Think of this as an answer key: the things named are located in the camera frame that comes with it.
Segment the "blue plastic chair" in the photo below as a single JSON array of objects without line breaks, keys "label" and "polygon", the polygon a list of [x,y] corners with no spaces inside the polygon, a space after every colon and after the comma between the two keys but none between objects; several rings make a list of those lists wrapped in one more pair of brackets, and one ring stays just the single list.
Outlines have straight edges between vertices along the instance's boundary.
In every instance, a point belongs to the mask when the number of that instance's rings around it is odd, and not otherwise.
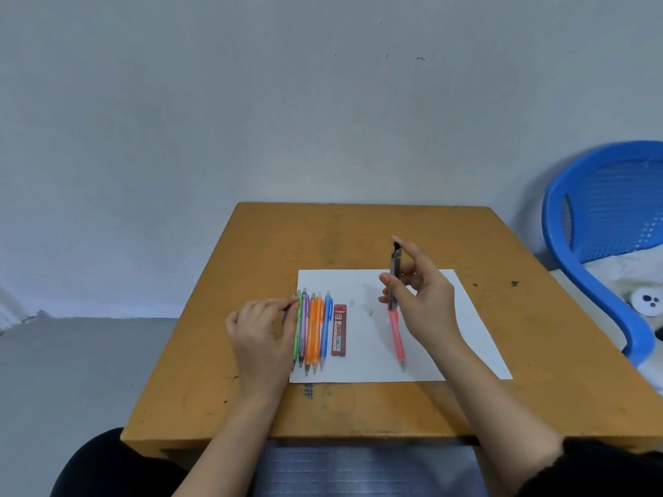
[{"label": "blue plastic chair", "polygon": [[617,323],[624,355],[642,364],[654,350],[651,329],[582,264],[663,243],[663,142],[615,143],[577,158],[548,186],[542,221],[562,272]]}]

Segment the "brown tabletop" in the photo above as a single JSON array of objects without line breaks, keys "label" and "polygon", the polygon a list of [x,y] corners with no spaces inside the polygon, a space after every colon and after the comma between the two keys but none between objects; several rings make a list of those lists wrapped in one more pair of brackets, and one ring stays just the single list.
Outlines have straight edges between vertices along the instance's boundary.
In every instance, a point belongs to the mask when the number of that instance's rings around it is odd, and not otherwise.
[{"label": "brown tabletop", "polygon": [[[391,234],[458,273],[509,387],[560,433],[663,440],[663,401],[490,208],[277,203],[237,205],[122,440],[151,456],[204,446],[237,393],[227,315],[294,293],[300,269],[387,270]],[[289,384],[271,431],[295,442],[472,434],[444,382]]]}]

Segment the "sheet of paper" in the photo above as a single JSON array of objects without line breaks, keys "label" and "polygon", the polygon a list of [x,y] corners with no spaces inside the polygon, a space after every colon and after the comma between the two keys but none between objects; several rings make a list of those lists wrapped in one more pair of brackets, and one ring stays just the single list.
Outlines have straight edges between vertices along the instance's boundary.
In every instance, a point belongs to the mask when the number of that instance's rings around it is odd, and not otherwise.
[{"label": "sheet of paper", "polygon": [[[463,338],[474,352],[502,379],[511,374],[495,346],[490,333],[474,308],[468,293],[453,270],[440,270],[455,287],[455,309]],[[347,305],[347,338],[345,357],[331,355],[332,331],[327,335],[325,367],[308,375],[295,366],[290,374],[293,383],[317,382],[427,382],[444,380],[424,348],[408,332],[401,320],[401,337],[405,349],[405,371],[396,359],[394,339],[386,310],[379,303],[383,284],[378,279],[382,270],[300,270],[297,289],[308,293],[327,291],[334,304]]]}]

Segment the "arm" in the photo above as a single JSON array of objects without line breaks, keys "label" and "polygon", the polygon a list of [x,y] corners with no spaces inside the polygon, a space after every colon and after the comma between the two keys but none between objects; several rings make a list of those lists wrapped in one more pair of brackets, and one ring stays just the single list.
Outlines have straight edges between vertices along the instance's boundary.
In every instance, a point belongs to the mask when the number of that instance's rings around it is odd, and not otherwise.
[{"label": "arm", "polygon": [[[226,321],[240,393],[174,497],[246,495],[292,367],[298,299],[252,301]],[[283,334],[272,323],[287,309]]]},{"label": "arm", "polygon": [[[463,340],[455,317],[453,286],[409,241],[393,238],[412,257],[401,279],[382,274],[396,295],[403,319],[428,351],[456,396],[497,474],[516,493],[528,479],[562,454],[563,438],[530,412]],[[416,296],[405,285],[411,285]]]}]

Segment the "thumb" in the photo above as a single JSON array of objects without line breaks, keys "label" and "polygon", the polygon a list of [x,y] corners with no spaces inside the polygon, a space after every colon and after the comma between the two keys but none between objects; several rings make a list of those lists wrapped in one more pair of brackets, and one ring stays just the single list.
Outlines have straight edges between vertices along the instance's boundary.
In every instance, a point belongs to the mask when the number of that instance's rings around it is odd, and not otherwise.
[{"label": "thumb", "polygon": [[283,340],[284,345],[292,347],[294,345],[294,334],[297,332],[297,313],[299,312],[299,302],[296,301],[286,312],[286,319],[283,321]]},{"label": "thumb", "polygon": [[414,300],[414,295],[395,275],[386,273],[380,274],[380,281],[389,288],[390,292],[394,293],[396,300],[398,300],[398,303],[401,305],[407,305]]}]

